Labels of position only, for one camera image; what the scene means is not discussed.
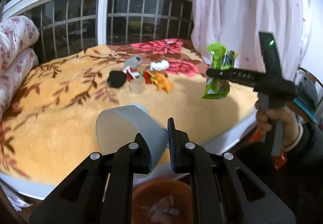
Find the person right hand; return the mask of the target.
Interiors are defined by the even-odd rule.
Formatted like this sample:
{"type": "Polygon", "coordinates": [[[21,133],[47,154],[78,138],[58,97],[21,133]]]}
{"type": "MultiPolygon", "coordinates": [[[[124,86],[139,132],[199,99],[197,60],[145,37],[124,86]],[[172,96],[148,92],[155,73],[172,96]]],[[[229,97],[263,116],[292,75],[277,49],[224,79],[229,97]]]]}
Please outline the person right hand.
{"type": "Polygon", "coordinates": [[[279,120],[284,125],[282,146],[285,150],[293,149],[300,141],[303,128],[297,123],[296,115],[288,107],[268,109],[261,111],[259,101],[255,102],[257,131],[260,136],[265,136],[272,130],[269,120],[279,120]]]}

